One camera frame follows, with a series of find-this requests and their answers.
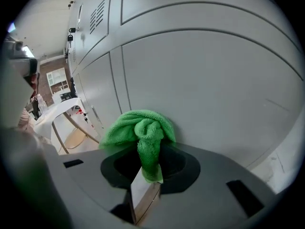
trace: floor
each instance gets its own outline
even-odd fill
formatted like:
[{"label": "floor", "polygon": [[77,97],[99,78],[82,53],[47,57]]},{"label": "floor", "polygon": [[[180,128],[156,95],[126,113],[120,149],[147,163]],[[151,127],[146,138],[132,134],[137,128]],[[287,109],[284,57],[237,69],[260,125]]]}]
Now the floor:
[{"label": "floor", "polygon": [[[88,123],[84,120],[84,116],[78,112],[78,110],[70,110],[69,113],[71,114],[72,119],[79,124],[86,132],[88,132],[90,135],[92,135],[94,138],[97,140],[100,140],[101,137],[98,135],[98,133],[94,130],[93,126],[91,125],[90,121],[88,120]],[[68,135],[72,133],[72,131],[75,129],[75,127],[64,117],[64,115],[59,115],[55,120],[54,120],[56,129],[58,130],[58,133],[65,142],[67,139]],[[51,142],[55,146],[57,152],[59,155],[65,155],[66,153],[64,150],[61,148],[61,145],[55,135],[54,130],[52,129],[51,133]],[[98,144],[91,140],[88,137],[84,138],[84,141],[74,149],[69,149],[69,153],[74,154],[74,153],[79,153],[79,152],[86,152],[86,151],[92,151],[98,149]]]},{"label": "floor", "polygon": [[285,140],[251,172],[263,180],[275,193],[294,180],[304,158],[305,107]]}]

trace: person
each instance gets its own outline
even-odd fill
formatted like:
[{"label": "person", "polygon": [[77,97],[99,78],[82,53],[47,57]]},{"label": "person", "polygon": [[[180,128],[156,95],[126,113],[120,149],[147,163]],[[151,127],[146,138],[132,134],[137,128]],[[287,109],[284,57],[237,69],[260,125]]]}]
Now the person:
[{"label": "person", "polygon": [[75,98],[77,97],[77,95],[76,95],[73,77],[71,77],[70,81],[71,81],[71,98]]},{"label": "person", "polygon": [[33,106],[33,115],[35,117],[35,120],[38,120],[38,118],[40,117],[39,115],[39,108],[38,108],[38,100],[36,97],[33,97],[32,100],[32,106]]},{"label": "person", "polygon": [[[39,74],[38,73],[33,74],[32,76],[30,76],[29,84],[34,90],[31,98],[36,99],[35,96],[38,93],[38,82],[39,82]],[[29,114],[29,112],[26,110],[26,108],[23,108],[21,116],[19,118],[17,129],[20,130],[20,131],[27,132],[27,133],[30,133],[32,135],[37,136],[38,139],[43,143],[51,144],[51,140],[35,133],[35,131],[34,131],[35,123],[36,123],[36,120]]]}]

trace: door handle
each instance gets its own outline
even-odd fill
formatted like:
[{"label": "door handle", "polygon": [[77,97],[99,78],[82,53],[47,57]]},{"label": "door handle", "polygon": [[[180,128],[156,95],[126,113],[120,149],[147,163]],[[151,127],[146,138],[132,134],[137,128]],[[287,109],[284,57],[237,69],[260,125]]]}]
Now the door handle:
[{"label": "door handle", "polygon": [[[78,97],[78,98],[80,99],[83,108],[85,108],[85,105],[84,105],[84,103],[82,102],[82,99],[81,99],[80,97]],[[87,111],[86,111],[85,109],[82,109],[82,112],[85,113],[85,114],[87,113]]]},{"label": "door handle", "polygon": [[99,116],[97,115],[97,113],[96,113],[96,111],[95,111],[94,106],[93,106],[93,105],[91,105],[91,108],[92,108],[92,110],[93,110],[93,112],[94,112],[95,117],[96,117],[96,118],[97,118],[97,120],[98,120],[98,121],[101,123],[101,125],[102,125],[102,129],[104,129],[103,124],[102,124],[102,122],[101,122],[101,120],[100,120]]},{"label": "door handle", "polygon": [[81,11],[82,11],[82,4],[80,5],[80,9],[78,10],[77,24],[79,24],[81,21]]}]

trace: green towel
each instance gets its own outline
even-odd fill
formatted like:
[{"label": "green towel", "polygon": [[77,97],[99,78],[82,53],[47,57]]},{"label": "green towel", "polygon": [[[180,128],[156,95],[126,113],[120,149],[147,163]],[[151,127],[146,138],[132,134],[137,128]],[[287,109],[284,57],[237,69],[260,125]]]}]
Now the green towel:
[{"label": "green towel", "polygon": [[138,153],[145,180],[149,183],[162,183],[159,152],[161,139],[164,138],[175,142],[173,125],[166,117],[151,110],[131,110],[122,114],[112,124],[99,148],[138,141]]}]

